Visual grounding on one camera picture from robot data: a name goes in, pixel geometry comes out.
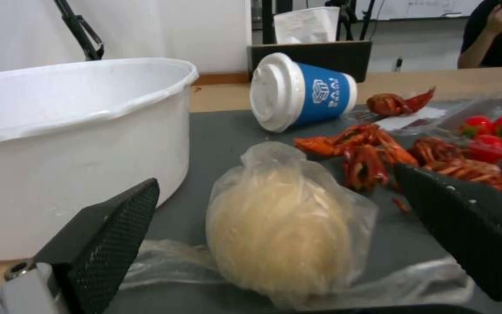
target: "paper cup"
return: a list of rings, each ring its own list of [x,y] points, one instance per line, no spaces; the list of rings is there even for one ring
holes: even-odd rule
[[[281,53],[266,56],[253,74],[251,110],[263,128],[283,132],[351,111],[357,100],[353,77],[293,62]]]

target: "black pole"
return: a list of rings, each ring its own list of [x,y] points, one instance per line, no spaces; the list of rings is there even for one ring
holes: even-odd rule
[[[263,44],[275,43],[274,17],[272,15],[272,0],[263,2]]]
[[[361,29],[359,40],[365,40],[365,35],[371,23],[371,16],[373,16],[373,6],[375,6],[375,0],[371,0],[367,12],[363,12],[363,28]]]
[[[88,22],[86,22],[82,16],[73,13],[67,0],[54,0],[54,2],[61,12],[61,18],[68,26],[69,30],[71,30],[73,36],[75,36],[78,44],[80,44],[82,51],[86,56],[86,60],[101,60],[104,55],[104,43],[96,32],[94,32]],[[96,42],[98,45],[97,48],[92,46],[92,42],[90,42],[85,30],[92,37],[92,40]]]

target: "dough ball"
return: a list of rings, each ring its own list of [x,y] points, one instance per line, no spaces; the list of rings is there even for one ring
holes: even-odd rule
[[[349,208],[297,169],[242,176],[207,212],[208,245],[221,274],[269,296],[332,292],[352,266]]]

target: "hand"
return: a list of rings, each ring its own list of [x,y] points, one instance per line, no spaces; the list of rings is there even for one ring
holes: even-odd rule
[[[493,8],[488,17],[488,24],[486,25],[484,31],[492,36],[497,36],[502,33],[502,6],[498,5]]]

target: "wooden table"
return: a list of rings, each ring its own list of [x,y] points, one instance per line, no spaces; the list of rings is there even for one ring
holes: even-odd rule
[[[377,93],[423,92],[437,86],[435,100],[470,99],[475,97],[502,98],[502,68],[444,70],[431,72],[371,73],[359,84],[358,103]],[[249,109],[249,85],[193,86],[191,111]],[[14,262],[0,262],[0,284],[3,273]]]

